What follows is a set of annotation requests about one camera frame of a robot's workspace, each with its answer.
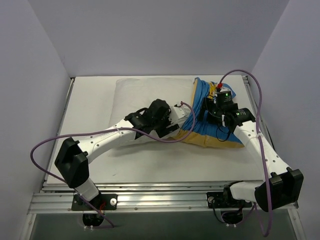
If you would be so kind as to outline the blue Pikachu pillowcase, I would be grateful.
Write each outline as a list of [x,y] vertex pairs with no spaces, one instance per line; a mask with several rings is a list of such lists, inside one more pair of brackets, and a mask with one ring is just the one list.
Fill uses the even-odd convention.
[[[191,95],[192,108],[195,116],[200,114],[203,98],[213,98],[217,84],[215,82],[207,82],[200,78],[195,78],[193,83],[193,91]],[[184,138],[183,142],[193,144],[200,147],[209,148],[232,148],[240,149],[244,145],[232,133],[229,133],[227,127],[221,124],[210,124],[206,121],[197,120],[191,133],[188,133],[192,128],[193,115],[190,114],[184,122],[178,133],[173,136],[174,140]]]

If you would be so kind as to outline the white pillow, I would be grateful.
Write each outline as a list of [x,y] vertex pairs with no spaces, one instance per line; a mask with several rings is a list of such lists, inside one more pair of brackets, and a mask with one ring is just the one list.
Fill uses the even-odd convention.
[[181,101],[191,105],[194,79],[192,78],[123,78],[116,82],[112,111],[108,126],[111,127],[128,114],[148,108],[156,99],[169,106]]

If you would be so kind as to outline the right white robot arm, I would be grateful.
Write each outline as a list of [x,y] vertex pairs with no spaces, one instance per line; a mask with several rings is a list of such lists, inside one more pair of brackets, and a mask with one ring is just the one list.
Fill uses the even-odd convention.
[[243,144],[253,160],[262,167],[263,183],[236,181],[223,189],[222,200],[227,206],[239,201],[257,204],[269,212],[295,203],[300,195],[304,176],[285,163],[265,136],[248,108],[239,108],[229,90],[202,100],[199,121],[225,127],[227,135],[234,135]]

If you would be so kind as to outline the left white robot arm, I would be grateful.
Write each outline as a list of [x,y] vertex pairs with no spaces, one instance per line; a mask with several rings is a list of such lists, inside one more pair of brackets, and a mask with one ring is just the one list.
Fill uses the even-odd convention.
[[55,166],[66,184],[82,197],[90,210],[100,206],[98,188],[90,179],[89,164],[105,152],[120,145],[142,142],[151,135],[159,139],[170,138],[181,126],[187,113],[180,105],[169,106],[161,99],[149,107],[129,113],[106,132],[79,140],[66,138],[58,151]]

